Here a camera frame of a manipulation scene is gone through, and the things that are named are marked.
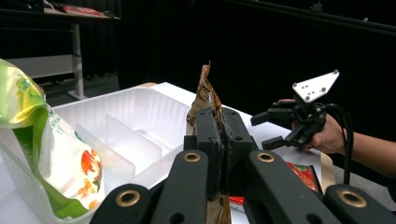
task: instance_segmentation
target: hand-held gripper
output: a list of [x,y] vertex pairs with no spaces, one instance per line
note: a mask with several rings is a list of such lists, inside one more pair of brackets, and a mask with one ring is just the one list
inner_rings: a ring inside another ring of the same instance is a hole
[[274,102],[267,111],[253,116],[250,119],[252,126],[269,121],[290,129],[291,124],[296,122],[296,127],[285,139],[279,136],[263,141],[262,148],[271,150],[287,146],[303,149],[326,123],[325,105],[314,101],[328,92],[338,75],[338,71],[335,70],[320,77],[294,83],[292,87],[297,93],[293,95],[294,101]]

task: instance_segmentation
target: human hand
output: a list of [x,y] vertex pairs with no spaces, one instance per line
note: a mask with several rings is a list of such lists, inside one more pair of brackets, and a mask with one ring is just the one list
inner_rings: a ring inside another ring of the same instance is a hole
[[323,153],[344,154],[345,141],[343,132],[338,122],[330,115],[326,116],[326,124],[320,133],[315,133],[304,150],[317,149]]

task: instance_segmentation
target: white plastic tray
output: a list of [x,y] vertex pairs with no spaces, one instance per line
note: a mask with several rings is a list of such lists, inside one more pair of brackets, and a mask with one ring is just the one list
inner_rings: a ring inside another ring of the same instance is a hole
[[[150,188],[182,150],[189,106],[150,88],[135,87],[53,108],[101,156],[105,191],[136,183]],[[51,213],[11,130],[0,130],[0,223],[89,223]]]

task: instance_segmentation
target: green snack bag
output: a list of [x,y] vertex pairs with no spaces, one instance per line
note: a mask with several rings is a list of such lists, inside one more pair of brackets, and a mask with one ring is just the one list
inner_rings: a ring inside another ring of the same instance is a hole
[[0,128],[11,129],[54,215],[75,218],[105,198],[102,162],[45,102],[43,90],[0,59]]

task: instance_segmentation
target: white mounting plate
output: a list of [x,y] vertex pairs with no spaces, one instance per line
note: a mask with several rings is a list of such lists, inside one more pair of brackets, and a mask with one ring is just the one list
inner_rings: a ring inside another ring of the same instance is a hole
[[337,70],[334,70],[320,77],[294,83],[292,87],[306,103],[311,103],[329,91],[339,74]]

